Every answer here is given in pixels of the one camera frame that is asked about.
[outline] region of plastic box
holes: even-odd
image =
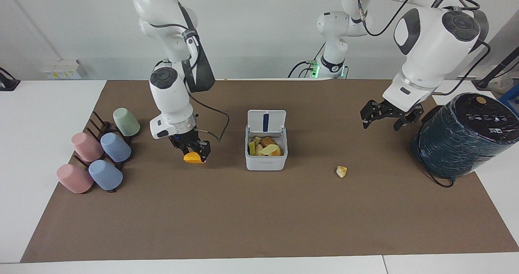
[[[289,154],[284,110],[249,110],[245,128],[245,161],[250,171],[280,171]],[[249,143],[254,137],[272,137],[278,143],[282,156],[250,156]]]

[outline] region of green cup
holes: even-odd
[[[114,111],[114,121],[125,137],[133,137],[141,130],[141,124],[126,108],[119,108]]]

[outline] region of fruit piece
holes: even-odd
[[[267,147],[259,151],[260,156],[280,156],[281,149],[276,144],[269,144]]]
[[[251,156],[256,155],[256,144],[254,143],[254,141],[249,143],[249,155],[251,155]]]
[[[337,173],[337,175],[339,175],[339,177],[344,178],[344,176],[346,176],[347,171],[348,171],[347,167],[338,166],[336,173]]]
[[[258,144],[258,146],[256,146],[256,156],[262,156],[260,155],[260,150],[263,149],[263,146],[261,144]]]
[[[202,162],[202,158],[196,152],[190,152],[184,156],[184,161],[186,163],[204,163]]]
[[[261,142],[261,138],[254,137],[254,139],[252,141],[254,141],[254,145],[258,145]]]
[[[261,145],[263,145],[263,147],[267,147],[270,144],[278,145],[278,143],[276,143],[272,137],[265,137],[261,140]]]

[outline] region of pink cup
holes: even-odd
[[[84,132],[74,135],[71,143],[74,146],[74,150],[84,161],[92,162],[98,160],[104,153],[99,141]]]
[[[88,191],[94,180],[86,169],[67,163],[56,172],[60,183],[73,193],[80,194]]]

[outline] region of white table surface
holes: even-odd
[[[105,81],[23,81],[0,93],[0,274],[3,273],[519,273],[519,253],[79,261],[18,263],[57,184],[56,169],[72,154],[70,138],[83,130]],[[445,81],[439,91],[456,82]],[[476,92],[466,82],[456,93]],[[445,104],[452,96],[435,97]],[[514,239],[519,239],[519,146],[477,169]]]

